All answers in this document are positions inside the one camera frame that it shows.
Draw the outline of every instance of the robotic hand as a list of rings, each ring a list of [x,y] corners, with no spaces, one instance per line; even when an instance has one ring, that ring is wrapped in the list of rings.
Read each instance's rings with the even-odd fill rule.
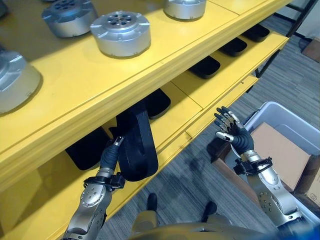
[[[101,156],[100,169],[96,176],[84,181],[79,206],[62,237],[62,240],[94,240],[105,223],[106,209],[112,199],[112,191],[122,189],[125,179],[114,175],[118,149],[124,139],[117,137]]]
[[[239,174],[246,174],[251,188],[258,196],[262,210],[273,223],[280,227],[299,220],[302,213],[293,196],[284,188],[278,174],[272,168],[271,158],[261,159],[254,150],[254,140],[240,120],[227,107],[217,108],[214,123],[221,129],[215,135],[232,144],[241,160],[233,168]]]

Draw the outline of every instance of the gray carpet floor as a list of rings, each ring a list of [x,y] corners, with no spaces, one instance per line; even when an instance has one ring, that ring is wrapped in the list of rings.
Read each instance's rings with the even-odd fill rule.
[[[285,34],[290,22],[271,16],[262,24]],[[268,70],[231,109],[244,120],[264,102],[275,101],[320,128],[320,64],[301,54],[306,43],[293,36]],[[146,209],[150,193],[158,196],[161,225],[197,222],[206,203],[217,203],[218,213],[234,225],[272,233],[277,229],[248,197],[210,164],[206,151],[216,127],[208,126],[186,149],[162,170],[103,226],[99,240],[122,240],[130,235],[139,212]]]

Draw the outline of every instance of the silver round component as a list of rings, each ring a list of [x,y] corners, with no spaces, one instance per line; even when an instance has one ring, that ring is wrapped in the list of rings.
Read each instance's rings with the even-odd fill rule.
[[[51,32],[60,38],[79,36],[90,31],[98,17],[90,0],[58,0],[42,12]]]
[[[114,11],[96,19],[90,28],[100,51],[111,57],[133,57],[151,44],[150,23],[140,13]]]
[[[88,184],[80,197],[81,204],[90,208],[100,202],[106,194],[106,187],[98,184]]]
[[[165,0],[164,12],[175,19],[198,19],[205,13],[206,2],[206,0]]]
[[[15,51],[0,53],[0,114],[26,101],[41,82],[40,73]]]

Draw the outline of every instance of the black strap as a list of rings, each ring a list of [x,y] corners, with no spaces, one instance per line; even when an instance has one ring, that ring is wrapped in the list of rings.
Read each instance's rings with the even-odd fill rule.
[[[233,168],[237,175],[256,175],[264,170],[270,168],[273,165],[272,158],[261,159],[258,161],[242,161],[240,158],[236,160],[236,166]]]
[[[87,184],[99,184],[104,185],[112,191],[115,189],[123,189],[125,186],[125,178],[118,172],[116,175],[112,175],[110,178],[105,176],[91,176],[84,180],[84,187]]]

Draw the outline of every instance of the metal forearm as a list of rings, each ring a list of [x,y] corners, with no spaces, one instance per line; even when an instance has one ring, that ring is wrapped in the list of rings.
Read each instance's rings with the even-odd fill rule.
[[[125,179],[114,175],[117,155],[123,137],[117,137],[101,156],[100,168],[96,176],[84,181],[80,203],[71,218],[62,240],[94,240],[105,222],[106,209],[112,199],[112,191],[121,189]]]
[[[242,161],[250,161],[251,163],[261,160],[261,157],[254,150],[244,152],[241,158]],[[302,217],[302,213],[297,209],[295,199],[284,188],[278,174],[272,167],[259,174],[247,175],[247,180],[258,196],[262,210],[277,227]]]
[[[80,197],[80,204],[72,216],[63,240],[94,240],[104,224],[105,212],[112,193],[101,184],[88,184]]]

